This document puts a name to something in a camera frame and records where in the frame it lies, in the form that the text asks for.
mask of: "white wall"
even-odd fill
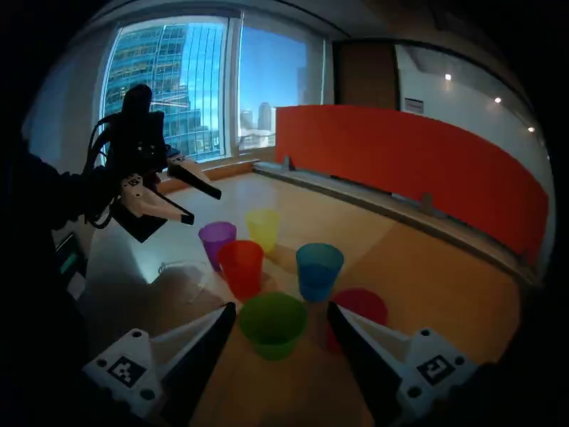
[[[547,151],[527,126],[493,98],[443,75],[421,73],[401,46],[396,46],[401,105],[410,97],[424,102],[422,115],[468,130],[502,148],[518,160],[543,187],[549,198],[546,234],[538,261],[545,272],[555,236],[555,197]]]
[[[114,40],[115,32],[108,28],[70,47],[50,70],[24,122],[22,133],[30,142],[30,151],[60,173],[83,170]],[[83,222],[81,217],[55,231],[55,242],[74,231],[88,253],[94,228]]]

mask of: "red wall panel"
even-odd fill
[[[277,161],[420,200],[535,263],[548,196],[521,164],[468,131],[351,105],[277,109]]]

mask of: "table surface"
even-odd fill
[[[143,244],[114,221],[95,234],[79,300],[93,356],[133,327],[155,336],[235,300],[208,265],[198,231],[230,221],[238,238],[248,238],[245,215],[254,208],[280,213],[277,247],[263,265],[263,291],[302,300],[295,252],[305,243],[325,242],[346,257],[334,292],[375,292],[388,308],[387,326],[395,330],[412,334],[432,327],[482,363],[499,358],[518,325],[518,287],[511,277],[444,241],[256,174],[216,186],[221,201],[194,189],[169,195],[196,215],[193,227],[170,221]],[[159,274],[163,263],[174,264]],[[191,426],[373,425],[347,361],[324,348],[326,303],[306,306],[307,331],[282,361],[259,358],[235,324]]]

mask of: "green cup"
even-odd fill
[[[281,292],[269,292],[251,298],[239,314],[243,334],[253,349],[266,360],[288,356],[307,326],[304,305]]]

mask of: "robotic arm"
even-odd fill
[[[157,174],[168,169],[168,175],[198,190],[221,199],[198,165],[180,156],[180,151],[164,143],[163,112],[150,112],[152,91],[146,85],[130,89],[124,97],[122,111],[101,119],[95,126],[83,173],[95,167],[95,161],[108,144],[105,167],[120,179],[120,187],[110,206],[109,216],[102,222],[100,212],[87,210],[85,221],[95,228],[104,228],[111,218],[139,242],[144,242],[168,220],[192,225],[193,214],[156,190]],[[96,129],[107,127],[92,143]]]

